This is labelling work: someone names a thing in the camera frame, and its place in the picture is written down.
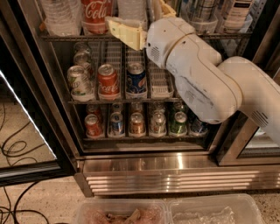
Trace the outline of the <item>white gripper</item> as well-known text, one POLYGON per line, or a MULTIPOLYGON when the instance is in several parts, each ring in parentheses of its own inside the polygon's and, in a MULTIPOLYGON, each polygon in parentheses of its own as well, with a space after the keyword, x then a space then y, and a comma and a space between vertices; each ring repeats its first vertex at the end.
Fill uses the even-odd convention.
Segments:
POLYGON ((135 19, 105 17, 109 33, 121 40, 135 51, 145 48, 148 58, 159 68, 165 68, 166 60, 172 48, 195 29, 184 19, 176 16, 176 11, 164 0, 153 0, 154 18, 158 19, 150 25, 135 19))

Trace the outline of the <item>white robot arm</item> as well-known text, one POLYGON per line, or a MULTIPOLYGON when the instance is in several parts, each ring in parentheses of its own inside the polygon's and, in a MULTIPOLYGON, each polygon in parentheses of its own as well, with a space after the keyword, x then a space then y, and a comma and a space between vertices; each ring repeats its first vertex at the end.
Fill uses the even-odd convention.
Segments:
POLYGON ((113 36, 144 49, 173 75, 180 97, 201 121, 218 124, 241 111, 280 144, 280 87, 257 65, 239 56, 223 60, 180 17, 162 17, 147 31, 137 20, 105 21, 113 36))

